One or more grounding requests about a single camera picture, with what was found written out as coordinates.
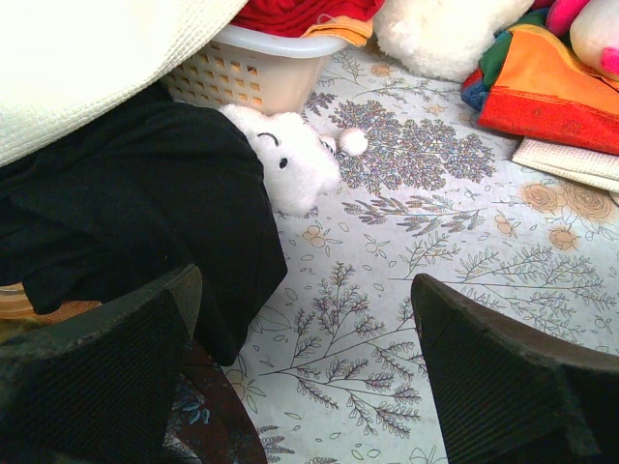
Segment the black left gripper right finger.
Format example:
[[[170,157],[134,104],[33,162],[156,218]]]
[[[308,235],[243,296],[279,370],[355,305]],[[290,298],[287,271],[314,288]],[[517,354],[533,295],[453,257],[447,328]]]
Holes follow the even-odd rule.
[[[538,331],[427,274],[411,301],[451,463],[615,463],[618,358]]]

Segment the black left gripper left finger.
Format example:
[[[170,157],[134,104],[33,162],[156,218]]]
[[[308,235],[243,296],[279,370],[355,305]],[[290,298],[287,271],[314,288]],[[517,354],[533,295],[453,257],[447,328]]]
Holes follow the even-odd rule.
[[[2,343],[2,462],[159,462],[201,291],[188,266]]]

